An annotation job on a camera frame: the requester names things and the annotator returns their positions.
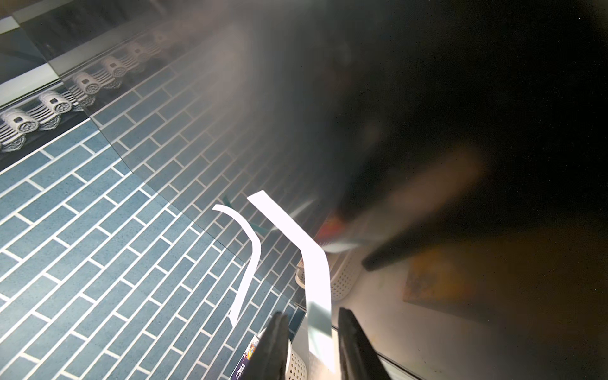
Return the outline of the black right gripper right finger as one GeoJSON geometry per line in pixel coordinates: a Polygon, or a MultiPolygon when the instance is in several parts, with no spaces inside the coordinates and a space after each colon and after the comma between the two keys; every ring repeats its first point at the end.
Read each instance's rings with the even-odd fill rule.
{"type": "Polygon", "coordinates": [[[338,313],[338,346],[342,379],[390,380],[356,316],[343,307],[338,313]]]}

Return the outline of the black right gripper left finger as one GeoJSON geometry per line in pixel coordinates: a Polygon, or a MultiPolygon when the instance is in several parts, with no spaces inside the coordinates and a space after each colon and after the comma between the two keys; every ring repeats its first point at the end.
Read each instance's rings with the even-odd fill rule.
{"type": "Polygon", "coordinates": [[[240,380],[285,380],[288,342],[288,316],[277,312],[262,334],[240,380]]]}

